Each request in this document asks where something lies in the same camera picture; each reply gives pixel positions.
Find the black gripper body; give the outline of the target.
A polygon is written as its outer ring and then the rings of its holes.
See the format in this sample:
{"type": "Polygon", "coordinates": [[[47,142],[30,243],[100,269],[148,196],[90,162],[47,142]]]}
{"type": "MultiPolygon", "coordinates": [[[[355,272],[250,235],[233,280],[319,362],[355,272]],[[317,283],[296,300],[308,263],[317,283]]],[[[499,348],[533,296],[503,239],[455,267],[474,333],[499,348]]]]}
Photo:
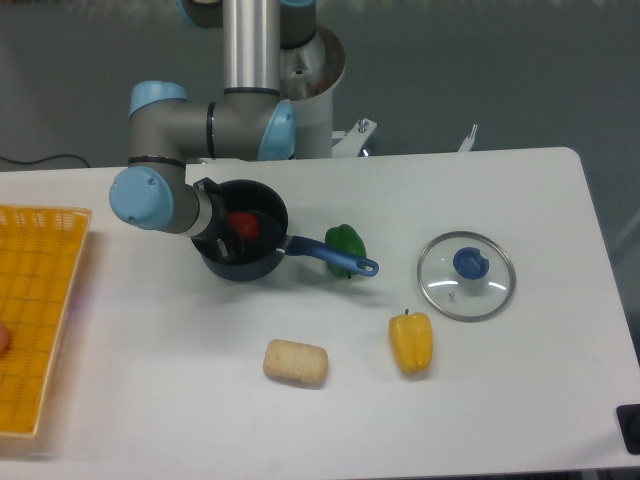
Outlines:
{"type": "Polygon", "coordinates": [[[224,185],[208,177],[193,184],[198,201],[198,214],[192,225],[192,241],[213,242],[227,234],[230,229],[228,215],[231,202],[224,185]]]}

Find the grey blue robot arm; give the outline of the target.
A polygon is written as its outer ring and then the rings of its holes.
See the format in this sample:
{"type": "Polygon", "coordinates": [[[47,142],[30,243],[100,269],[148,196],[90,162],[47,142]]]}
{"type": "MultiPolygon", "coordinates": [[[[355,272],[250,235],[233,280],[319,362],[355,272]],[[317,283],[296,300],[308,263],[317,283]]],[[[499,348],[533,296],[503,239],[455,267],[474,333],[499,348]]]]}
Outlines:
{"type": "Polygon", "coordinates": [[[316,33],[313,1],[179,1],[193,25],[223,31],[224,96],[191,103],[183,87],[137,84],[131,93],[129,163],[109,190],[113,213],[143,230],[215,240],[227,206],[213,184],[186,182],[196,158],[281,160],[295,149],[295,116],[281,93],[282,50],[316,33]]]}

